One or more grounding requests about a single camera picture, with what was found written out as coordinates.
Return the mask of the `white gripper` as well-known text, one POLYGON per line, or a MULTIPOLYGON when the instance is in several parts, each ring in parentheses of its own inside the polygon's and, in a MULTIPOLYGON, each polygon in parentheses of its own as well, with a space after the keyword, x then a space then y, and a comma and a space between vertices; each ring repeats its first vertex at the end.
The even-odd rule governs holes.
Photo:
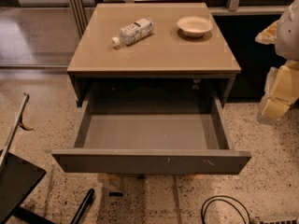
POLYGON ((276 43, 276 54, 288 59, 280 68, 270 68, 261 100, 261 116, 278 120, 299 99, 299 62, 296 62, 299 60, 299 0, 289 5, 279 21, 258 33, 255 41, 264 45, 276 43))

